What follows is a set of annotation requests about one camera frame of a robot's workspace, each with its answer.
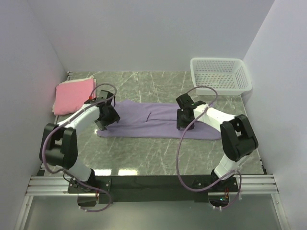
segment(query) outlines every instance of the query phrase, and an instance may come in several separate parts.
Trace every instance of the marble surface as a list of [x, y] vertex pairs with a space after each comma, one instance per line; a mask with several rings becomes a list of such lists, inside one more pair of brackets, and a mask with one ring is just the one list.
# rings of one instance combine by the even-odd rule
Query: marble surface
[[[117, 101], [176, 103], [175, 99], [193, 87], [190, 72], [72, 72], [69, 79], [94, 76], [97, 84], [114, 84]], [[194, 101], [209, 102], [212, 96], [197, 96]], [[241, 96], [220, 96], [215, 108], [225, 113], [246, 114]], [[79, 158], [100, 175], [173, 175], [179, 139], [99, 138], [93, 122], [78, 136]], [[184, 140], [180, 152], [182, 174], [210, 174], [224, 152], [221, 140]], [[243, 163], [243, 174], [263, 174], [258, 151]]]

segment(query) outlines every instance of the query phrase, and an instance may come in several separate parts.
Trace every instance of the purple towel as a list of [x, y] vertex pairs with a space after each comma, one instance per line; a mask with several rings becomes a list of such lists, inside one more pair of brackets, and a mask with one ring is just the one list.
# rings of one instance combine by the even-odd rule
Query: purple towel
[[[183, 130], [176, 129], [177, 104], [137, 103], [124, 100], [116, 103], [119, 123], [111, 124], [105, 131], [98, 131], [100, 137], [132, 138], [181, 138]], [[195, 128], [185, 134], [187, 139], [217, 140], [221, 134], [211, 126], [196, 122]]]

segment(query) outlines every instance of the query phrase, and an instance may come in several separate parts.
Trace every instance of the robotic arm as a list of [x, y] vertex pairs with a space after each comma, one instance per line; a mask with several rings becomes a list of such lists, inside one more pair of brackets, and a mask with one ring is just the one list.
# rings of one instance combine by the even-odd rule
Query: robotic arm
[[[42, 148], [43, 144], [52, 130], [55, 128], [68, 123], [48, 140], [45, 155], [48, 164], [57, 165], [63, 167], [69, 174], [76, 177], [81, 182], [86, 182], [91, 186], [96, 185], [95, 173], [93, 169], [88, 168], [78, 159], [78, 149], [77, 149], [77, 135], [87, 128], [93, 121], [97, 124], [100, 130], [106, 130], [106, 127], [114, 122], [119, 122], [120, 117], [111, 105], [111, 100], [103, 103], [97, 102], [107, 99], [113, 96], [109, 91], [101, 90], [98, 97], [94, 99], [89, 99], [84, 102], [84, 105], [73, 115], [64, 121], [52, 124], [49, 123], [45, 126], [40, 159], [42, 160]], [[80, 113], [76, 119], [70, 122], [72, 117]]]
[[[209, 106], [202, 101], [194, 102], [187, 93], [179, 96], [176, 101], [180, 107], [177, 110], [177, 129], [186, 128]], [[221, 132], [224, 156], [212, 172], [217, 178], [236, 170], [245, 157], [258, 147], [254, 131], [245, 115], [234, 116], [209, 107], [198, 121]]]

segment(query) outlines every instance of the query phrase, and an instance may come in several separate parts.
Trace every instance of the folded pink towel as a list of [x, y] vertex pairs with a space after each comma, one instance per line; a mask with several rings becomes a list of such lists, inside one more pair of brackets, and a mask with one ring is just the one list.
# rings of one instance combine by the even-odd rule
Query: folded pink towel
[[61, 83], [56, 88], [54, 115], [72, 114], [78, 111], [95, 87], [93, 78]]

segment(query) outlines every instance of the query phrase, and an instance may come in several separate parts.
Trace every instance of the laundry basket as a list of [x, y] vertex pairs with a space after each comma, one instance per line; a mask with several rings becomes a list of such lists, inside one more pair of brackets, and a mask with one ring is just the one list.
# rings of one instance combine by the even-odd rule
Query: laundry basket
[[[210, 86], [219, 95], [240, 95], [252, 88], [249, 72], [240, 59], [193, 58], [191, 74], [194, 86]], [[198, 95], [215, 95], [206, 88], [196, 89]]]

